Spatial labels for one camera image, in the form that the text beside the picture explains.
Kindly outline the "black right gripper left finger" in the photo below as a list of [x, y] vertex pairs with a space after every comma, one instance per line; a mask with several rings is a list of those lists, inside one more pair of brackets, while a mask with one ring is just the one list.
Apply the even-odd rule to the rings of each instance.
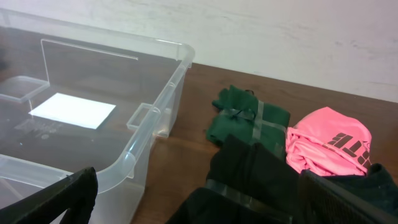
[[1, 223], [87, 224], [95, 206], [98, 180], [94, 167], [84, 168], [64, 179], [1, 209]]

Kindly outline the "pink shirt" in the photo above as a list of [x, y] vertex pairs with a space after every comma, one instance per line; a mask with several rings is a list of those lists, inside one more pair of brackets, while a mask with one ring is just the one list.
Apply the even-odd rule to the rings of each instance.
[[371, 139], [360, 121], [324, 107], [287, 129], [286, 162], [298, 173], [366, 175], [371, 165]]

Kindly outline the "black taped garment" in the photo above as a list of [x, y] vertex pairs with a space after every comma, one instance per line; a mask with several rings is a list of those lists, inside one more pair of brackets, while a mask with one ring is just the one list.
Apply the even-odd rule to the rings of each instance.
[[211, 159], [204, 187], [168, 223], [305, 223], [299, 177], [262, 144], [250, 146], [230, 135]]

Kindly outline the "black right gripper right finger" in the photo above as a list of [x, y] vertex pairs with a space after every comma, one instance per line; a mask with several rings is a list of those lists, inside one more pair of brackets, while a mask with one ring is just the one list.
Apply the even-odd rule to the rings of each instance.
[[300, 174], [298, 196], [305, 223], [397, 224], [396, 216], [309, 170]]

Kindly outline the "green garment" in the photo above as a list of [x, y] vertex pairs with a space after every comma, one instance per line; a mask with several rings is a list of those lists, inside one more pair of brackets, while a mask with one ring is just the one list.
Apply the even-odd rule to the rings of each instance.
[[212, 101], [218, 110], [206, 138], [220, 146], [229, 135], [246, 144], [261, 143], [279, 159], [285, 159], [285, 138], [290, 113], [285, 109], [265, 103], [254, 96], [251, 90], [242, 90], [234, 85], [218, 93]]

